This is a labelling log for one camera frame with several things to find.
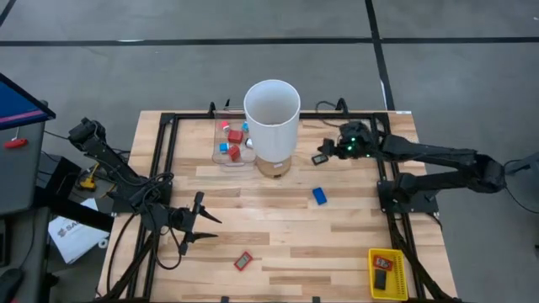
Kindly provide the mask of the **yellow tool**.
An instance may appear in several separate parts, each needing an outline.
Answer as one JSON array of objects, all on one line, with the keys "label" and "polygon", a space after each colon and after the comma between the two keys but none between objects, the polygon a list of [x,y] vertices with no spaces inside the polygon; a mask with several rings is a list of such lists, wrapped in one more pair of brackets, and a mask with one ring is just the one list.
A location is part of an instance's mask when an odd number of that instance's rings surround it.
[{"label": "yellow tool", "polygon": [[99,168],[99,164],[96,163],[95,165],[93,165],[87,172],[85,175],[82,176],[82,178],[78,181],[78,187],[81,189],[81,190],[86,190],[86,191],[90,191],[90,192],[93,192],[96,190],[97,188],[97,185],[95,183],[95,178],[94,178],[94,174],[96,173],[96,171],[98,170]]}]

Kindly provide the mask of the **red digital clock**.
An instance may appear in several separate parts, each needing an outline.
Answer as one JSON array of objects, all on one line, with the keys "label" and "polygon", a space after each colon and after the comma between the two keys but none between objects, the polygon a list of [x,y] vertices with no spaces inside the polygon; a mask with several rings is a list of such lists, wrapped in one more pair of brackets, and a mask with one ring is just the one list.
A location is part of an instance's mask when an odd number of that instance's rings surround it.
[{"label": "red digital clock", "polygon": [[253,256],[249,252],[245,251],[235,261],[233,265],[238,271],[242,272],[252,261],[253,261]]},{"label": "red digital clock", "polygon": [[391,271],[393,267],[393,261],[390,258],[385,258],[380,255],[375,255],[372,263],[375,268],[386,271]]}]

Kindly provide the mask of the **black aluminium table frame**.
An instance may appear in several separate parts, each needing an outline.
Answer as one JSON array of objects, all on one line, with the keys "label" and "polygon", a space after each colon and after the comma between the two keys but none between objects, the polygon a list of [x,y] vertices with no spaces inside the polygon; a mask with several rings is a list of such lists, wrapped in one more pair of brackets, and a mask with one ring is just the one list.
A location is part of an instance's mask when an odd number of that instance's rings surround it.
[{"label": "black aluminium table frame", "polygon": [[[302,111],[300,120],[346,120],[348,118],[366,120],[370,123],[371,132],[375,138],[380,139],[383,135],[391,133],[389,111],[352,111],[343,114],[341,111],[323,111],[322,113]],[[177,142],[179,125],[182,120],[211,120],[215,122],[215,116],[210,117],[208,111],[182,111],[165,112],[159,117],[155,148],[152,154],[150,176],[159,173],[172,172],[173,156]],[[385,213],[388,220],[388,233],[392,246],[401,250],[405,257],[412,258],[412,273],[414,287],[417,295],[408,298],[404,303],[462,303],[460,299],[450,297],[441,290],[439,285],[427,274],[417,258],[416,246],[409,215],[401,215],[404,235],[398,231],[397,220],[392,213]],[[137,215],[131,213],[127,223],[130,223]],[[169,235],[175,230],[163,227]],[[152,302],[151,292],[155,269],[158,266],[157,244],[164,235],[151,232],[141,222],[137,233],[134,257],[125,272],[115,284],[106,279],[106,293],[97,294],[97,297],[88,303],[167,303]]]}]

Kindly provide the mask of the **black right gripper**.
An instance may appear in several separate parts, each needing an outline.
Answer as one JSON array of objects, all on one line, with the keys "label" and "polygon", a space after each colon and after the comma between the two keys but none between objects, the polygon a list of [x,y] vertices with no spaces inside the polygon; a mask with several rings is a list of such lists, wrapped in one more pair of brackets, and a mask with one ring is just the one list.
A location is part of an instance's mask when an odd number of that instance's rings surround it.
[{"label": "black right gripper", "polygon": [[374,156],[377,144],[370,129],[361,121],[351,121],[339,127],[340,137],[336,146],[334,140],[324,138],[318,148],[322,154],[333,154],[339,159]]}]

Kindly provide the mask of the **white paper box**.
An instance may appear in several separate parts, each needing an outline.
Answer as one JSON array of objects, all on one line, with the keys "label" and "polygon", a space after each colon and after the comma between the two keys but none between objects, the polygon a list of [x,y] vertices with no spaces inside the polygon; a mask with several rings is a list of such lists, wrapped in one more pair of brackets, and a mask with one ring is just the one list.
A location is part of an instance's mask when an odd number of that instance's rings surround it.
[{"label": "white paper box", "polygon": [[51,240],[66,264],[76,262],[95,246],[108,246],[109,231],[86,226],[61,215],[54,215],[48,225]]}]

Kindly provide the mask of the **clear plastic bin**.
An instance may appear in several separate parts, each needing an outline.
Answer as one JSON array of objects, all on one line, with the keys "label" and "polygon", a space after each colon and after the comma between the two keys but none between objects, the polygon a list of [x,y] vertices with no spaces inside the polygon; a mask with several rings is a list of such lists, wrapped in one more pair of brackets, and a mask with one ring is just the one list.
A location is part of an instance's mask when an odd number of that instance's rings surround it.
[{"label": "clear plastic bin", "polygon": [[[245,143],[250,137],[250,132],[244,132],[242,130],[242,124],[246,120],[246,116],[243,109],[225,107],[215,112],[215,127],[214,127],[214,147],[212,160],[220,165],[224,166],[242,166],[246,164],[252,164],[256,158],[256,153],[253,148],[246,147]],[[230,130],[240,130],[243,132],[243,142],[241,144],[230,143],[227,140],[228,131],[223,131],[221,128],[221,122],[226,121],[230,125]],[[229,148],[231,146],[238,146],[240,148],[241,157],[233,162],[227,153],[219,152],[219,144],[228,143]]]}]

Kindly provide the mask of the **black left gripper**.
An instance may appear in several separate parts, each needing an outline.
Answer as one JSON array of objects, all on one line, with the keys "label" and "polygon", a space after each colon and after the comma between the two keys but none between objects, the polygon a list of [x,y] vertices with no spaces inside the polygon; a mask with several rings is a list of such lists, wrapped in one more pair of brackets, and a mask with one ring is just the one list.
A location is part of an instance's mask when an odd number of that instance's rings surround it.
[{"label": "black left gripper", "polygon": [[184,256],[187,253],[190,243],[194,243],[197,240],[204,238],[213,238],[217,237],[216,234],[196,232],[194,231],[195,221],[198,215],[216,223],[221,223],[215,216],[211,215],[202,205],[202,200],[204,194],[202,192],[197,192],[195,194],[194,205],[191,209],[189,208],[178,208],[170,212],[169,217],[169,226],[178,231],[184,233],[184,238],[179,244],[179,253]]}]

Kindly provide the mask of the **white table lamp wooden base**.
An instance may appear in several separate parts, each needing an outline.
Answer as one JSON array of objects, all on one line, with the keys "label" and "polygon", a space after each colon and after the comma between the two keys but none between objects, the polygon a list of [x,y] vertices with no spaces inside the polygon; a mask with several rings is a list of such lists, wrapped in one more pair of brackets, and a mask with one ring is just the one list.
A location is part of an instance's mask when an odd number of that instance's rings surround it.
[{"label": "white table lamp wooden base", "polygon": [[245,94],[243,108],[255,164],[269,178],[280,178],[291,168],[296,150],[301,97],[288,82],[268,79]]}]

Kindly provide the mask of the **grey cabinet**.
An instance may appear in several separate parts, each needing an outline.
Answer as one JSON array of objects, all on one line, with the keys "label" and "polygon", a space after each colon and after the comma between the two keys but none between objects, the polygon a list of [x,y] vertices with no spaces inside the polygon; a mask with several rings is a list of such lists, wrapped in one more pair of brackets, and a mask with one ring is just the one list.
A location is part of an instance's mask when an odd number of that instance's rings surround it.
[{"label": "grey cabinet", "polygon": [[[45,122],[0,130],[0,216],[28,210],[34,203],[36,175]],[[28,144],[8,149],[4,143],[15,135],[28,140]]]}]

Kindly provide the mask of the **monitor with blue screen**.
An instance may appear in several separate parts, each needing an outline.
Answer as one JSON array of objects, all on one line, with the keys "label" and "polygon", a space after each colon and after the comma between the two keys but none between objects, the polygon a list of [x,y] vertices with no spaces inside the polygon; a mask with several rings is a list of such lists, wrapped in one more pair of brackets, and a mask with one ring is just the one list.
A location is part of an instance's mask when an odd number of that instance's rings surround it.
[{"label": "monitor with blue screen", "polygon": [[0,130],[46,122],[55,117],[56,113],[46,103],[0,72]]}]

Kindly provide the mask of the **yellow plastic basket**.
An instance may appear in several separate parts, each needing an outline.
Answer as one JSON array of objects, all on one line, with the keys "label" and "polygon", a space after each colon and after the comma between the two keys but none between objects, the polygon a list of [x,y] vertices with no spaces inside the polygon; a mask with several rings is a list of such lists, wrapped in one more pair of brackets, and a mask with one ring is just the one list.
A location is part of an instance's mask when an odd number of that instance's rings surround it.
[{"label": "yellow plastic basket", "polygon": [[[373,257],[380,255],[393,261],[391,271],[387,271],[387,285],[385,290],[374,288],[375,268]],[[403,252],[396,249],[370,248],[368,251],[368,271],[370,278],[371,296],[377,300],[406,301],[408,299],[408,286],[405,274]]]}]

